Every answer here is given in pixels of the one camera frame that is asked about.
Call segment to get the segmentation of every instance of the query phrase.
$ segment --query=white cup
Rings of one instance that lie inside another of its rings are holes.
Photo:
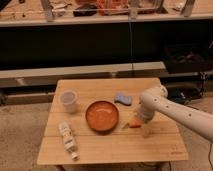
[[[60,98],[60,103],[65,107],[67,112],[74,113],[76,111],[77,96],[75,92],[71,90],[64,91],[61,93],[59,98]]]

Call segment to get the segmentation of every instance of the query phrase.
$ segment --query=concrete floor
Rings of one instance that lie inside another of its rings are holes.
[[[53,166],[36,164],[39,147],[48,118],[51,103],[6,105],[0,107],[0,171],[56,171]],[[213,96],[191,104],[196,108],[213,113]],[[189,152],[188,161],[172,162],[172,171],[210,171],[208,161],[209,142],[190,130],[180,126],[180,132]],[[65,166],[70,171],[152,171],[154,168],[141,164],[113,164]],[[169,170],[165,164],[163,171]]]

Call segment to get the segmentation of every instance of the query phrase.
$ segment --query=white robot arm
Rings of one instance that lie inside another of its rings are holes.
[[[213,115],[186,107],[166,99],[168,92],[162,85],[143,91],[138,114],[143,122],[149,122],[155,111],[168,116],[213,142]]]

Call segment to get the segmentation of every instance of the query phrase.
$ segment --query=cable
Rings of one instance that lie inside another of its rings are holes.
[[[169,162],[169,171],[172,171],[172,163]]]
[[[209,163],[210,163],[210,166],[211,166],[211,170],[213,171],[213,165],[212,165],[212,161],[211,161],[211,152],[212,152],[212,143],[210,142],[208,159],[209,159]]]
[[[128,16],[129,21],[129,39],[130,39],[130,58],[131,58],[131,64],[132,64],[132,77],[135,76],[135,70],[134,70],[134,57],[133,57],[133,33],[132,33],[132,22],[130,19],[130,16]]]

